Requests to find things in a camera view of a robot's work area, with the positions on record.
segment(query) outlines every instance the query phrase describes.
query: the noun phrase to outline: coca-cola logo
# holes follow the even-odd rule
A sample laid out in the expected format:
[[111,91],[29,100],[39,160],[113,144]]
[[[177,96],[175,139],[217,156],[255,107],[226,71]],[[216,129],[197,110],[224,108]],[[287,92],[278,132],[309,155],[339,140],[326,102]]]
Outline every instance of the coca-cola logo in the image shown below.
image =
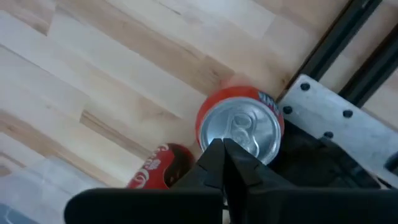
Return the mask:
[[148,157],[142,168],[138,170],[132,180],[132,186],[135,189],[141,189],[146,185],[149,180],[149,170],[156,170],[162,163],[160,159],[156,159],[157,154],[168,150],[169,146],[167,144],[163,144],[153,151],[152,155]]
[[143,188],[148,180],[149,180],[148,170],[139,169],[139,171],[137,172],[136,176],[133,179],[133,182],[137,184],[135,188],[137,189]]

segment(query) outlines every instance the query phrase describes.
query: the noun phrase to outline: coca-cola can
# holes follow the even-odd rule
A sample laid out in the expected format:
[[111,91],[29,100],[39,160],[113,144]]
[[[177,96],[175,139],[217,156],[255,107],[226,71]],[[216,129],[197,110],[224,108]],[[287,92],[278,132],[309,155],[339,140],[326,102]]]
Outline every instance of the coca-cola can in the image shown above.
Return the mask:
[[214,138],[231,138],[267,165],[279,151],[284,119],[268,94],[252,86],[232,86],[206,99],[195,129],[203,151]]
[[192,153],[186,147],[163,144],[148,157],[127,188],[169,189],[192,168],[194,162]]

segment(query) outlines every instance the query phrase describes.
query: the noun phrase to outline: screw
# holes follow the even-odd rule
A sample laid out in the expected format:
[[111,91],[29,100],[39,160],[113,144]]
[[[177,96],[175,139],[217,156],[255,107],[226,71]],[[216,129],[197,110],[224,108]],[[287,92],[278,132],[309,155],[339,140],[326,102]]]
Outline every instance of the screw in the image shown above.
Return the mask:
[[293,112],[293,108],[291,106],[284,106],[283,111],[285,114],[291,114]]
[[343,111],[343,116],[345,117],[345,118],[350,118],[350,117],[352,117],[353,116],[353,111],[352,110],[344,110]]
[[327,132],[323,133],[323,136],[328,138],[328,139],[332,139],[333,138],[333,132],[327,131]]
[[310,87],[311,87],[311,86],[310,86],[309,83],[303,83],[303,84],[300,85],[300,88],[301,88],[303,91],[309,90]]

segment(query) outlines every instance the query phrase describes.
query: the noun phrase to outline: metal bracket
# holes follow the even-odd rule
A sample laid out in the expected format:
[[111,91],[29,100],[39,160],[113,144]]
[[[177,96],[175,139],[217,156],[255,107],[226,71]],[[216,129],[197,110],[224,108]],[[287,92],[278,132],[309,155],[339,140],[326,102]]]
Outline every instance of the metal bracket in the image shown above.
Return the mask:
[[317,139],[330,138],[368,172],[398,188],[398,176],[385,168],[398,152],[395,131],[306,75],[279,105],[287,121]]

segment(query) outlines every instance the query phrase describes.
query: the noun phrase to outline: silver can top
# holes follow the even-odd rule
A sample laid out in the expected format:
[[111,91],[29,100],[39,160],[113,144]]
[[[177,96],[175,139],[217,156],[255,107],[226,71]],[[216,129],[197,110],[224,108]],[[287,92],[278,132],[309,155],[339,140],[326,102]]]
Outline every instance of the silver can top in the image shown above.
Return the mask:
[[235,97],[209,110],[200,127],[200,147],[205,150],[215,138],[231,138],[263,164],[279,151],[281,130],[278,119],[264,103]]

